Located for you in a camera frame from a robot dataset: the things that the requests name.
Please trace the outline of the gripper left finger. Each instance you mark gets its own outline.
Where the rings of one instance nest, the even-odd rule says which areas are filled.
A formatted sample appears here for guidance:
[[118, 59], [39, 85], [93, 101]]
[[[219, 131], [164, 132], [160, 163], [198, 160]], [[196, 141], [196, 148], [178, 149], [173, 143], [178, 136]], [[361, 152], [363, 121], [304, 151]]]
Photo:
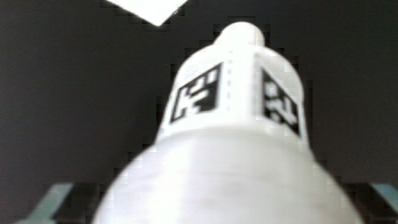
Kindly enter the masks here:
[[29, 216], [15, 224], [93, 224], [103, 193], [98, 183], [54, 184]]

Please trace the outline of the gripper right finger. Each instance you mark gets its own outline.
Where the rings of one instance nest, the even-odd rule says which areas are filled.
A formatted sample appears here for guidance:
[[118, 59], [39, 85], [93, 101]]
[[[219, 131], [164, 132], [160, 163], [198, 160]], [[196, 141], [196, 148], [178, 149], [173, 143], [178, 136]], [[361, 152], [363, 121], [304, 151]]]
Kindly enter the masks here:
[[345, 185], [365, 224], [398, 224], [398, 188], [388, 183]]

